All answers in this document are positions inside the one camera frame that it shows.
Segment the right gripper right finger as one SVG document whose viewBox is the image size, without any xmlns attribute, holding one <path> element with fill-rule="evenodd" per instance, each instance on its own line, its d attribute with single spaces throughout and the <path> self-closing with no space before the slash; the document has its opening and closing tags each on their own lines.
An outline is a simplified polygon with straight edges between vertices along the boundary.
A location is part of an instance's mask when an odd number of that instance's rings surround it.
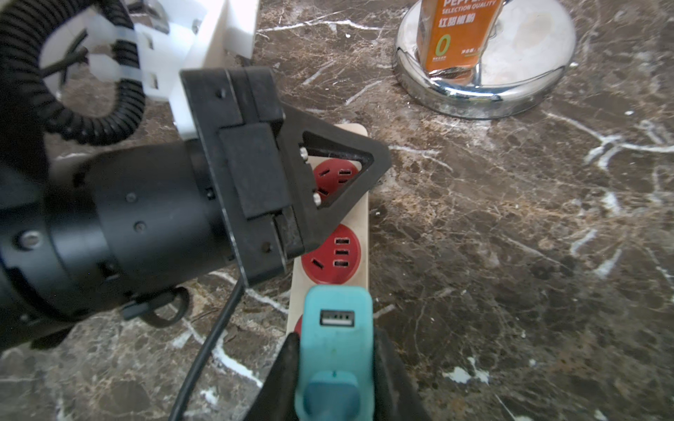
<svg viewBox="0 0 674 421">
<path fill-rule="evenodd" d="M 405 365 L 387 336 L 374 330 L 375 420 L 430 420 Z"/>
</svg>

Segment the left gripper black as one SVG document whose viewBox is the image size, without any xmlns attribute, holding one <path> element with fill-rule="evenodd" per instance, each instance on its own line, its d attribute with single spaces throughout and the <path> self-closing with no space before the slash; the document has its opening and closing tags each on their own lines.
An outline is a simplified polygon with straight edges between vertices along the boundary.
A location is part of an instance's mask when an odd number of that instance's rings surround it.
<svg viewBox="0 0 674 421">
<path fill-rule="evenodd" d="M 386 144 L 283 110 L 269 68 L 190 69 L 180 78 L 249 287 L 321 247 L 391 167 Z"/>
</svg>

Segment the teal plug adapter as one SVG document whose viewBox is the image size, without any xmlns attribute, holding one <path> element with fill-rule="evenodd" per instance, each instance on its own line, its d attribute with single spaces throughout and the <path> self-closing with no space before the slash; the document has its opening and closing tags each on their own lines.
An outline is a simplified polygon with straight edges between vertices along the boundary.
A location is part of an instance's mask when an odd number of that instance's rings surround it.
<svg viewBox="0 0 674 421">
<path fill-rule="evenodd" d="M 318 285 L 308 291 L 294 407 L 300 420 L 374 419 L 374 321 L 367 289 Z"/>
</svg>

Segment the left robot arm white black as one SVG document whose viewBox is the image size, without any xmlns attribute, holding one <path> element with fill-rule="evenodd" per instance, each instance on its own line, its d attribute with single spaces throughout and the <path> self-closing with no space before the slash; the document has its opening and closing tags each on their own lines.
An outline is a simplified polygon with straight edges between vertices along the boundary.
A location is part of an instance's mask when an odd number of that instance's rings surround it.
<svg viewBox="0 0 674 421">
<path fill-rule="evenodd" d="M 388 147 L 283 103 L 266 67 L 179 74 L 195 132 L 117 149 L 143 119 L 140 37 L 102 1 L 120 67 L 112 110 L 74 112 L 45 82 L 50 36 L 87 1 L 1 12 L 1 347 L 56 347 L 98 312 L 151 326 L 186 281 L 236 263 L 246 286 L 316 250 L 391 166 Z"/>
</svg>

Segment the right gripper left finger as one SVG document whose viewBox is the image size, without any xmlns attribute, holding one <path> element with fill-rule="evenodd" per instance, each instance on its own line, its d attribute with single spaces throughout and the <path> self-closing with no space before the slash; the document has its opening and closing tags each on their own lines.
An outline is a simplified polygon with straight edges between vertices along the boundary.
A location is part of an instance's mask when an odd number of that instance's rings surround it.
<svg viewBox="0 0 674 421">
<path fill-rule="evenodd" d="M 300 336 L 287 336 L 260 393 L 250 407 L 245 421 L 298 420 L 295 392 L 298 384 Z"/>
</svg>

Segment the beige power strip red sockets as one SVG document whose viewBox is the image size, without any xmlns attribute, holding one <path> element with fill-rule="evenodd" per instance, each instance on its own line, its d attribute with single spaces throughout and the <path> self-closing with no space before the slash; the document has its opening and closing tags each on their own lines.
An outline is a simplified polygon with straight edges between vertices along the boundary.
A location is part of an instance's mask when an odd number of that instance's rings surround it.
<svg viewBox="0 0 674 421">
<path fill-rule="evenodd" d="M 357 161 L 311 156 L 318 193 L 334 196 L 362 169 Z M 336 230 L 315 251 L 293 263 L 287 333 L 301 333 L 305 297 L 316 285 L 370 287 L 369 196 L 365 194 Z"/>
</svg>

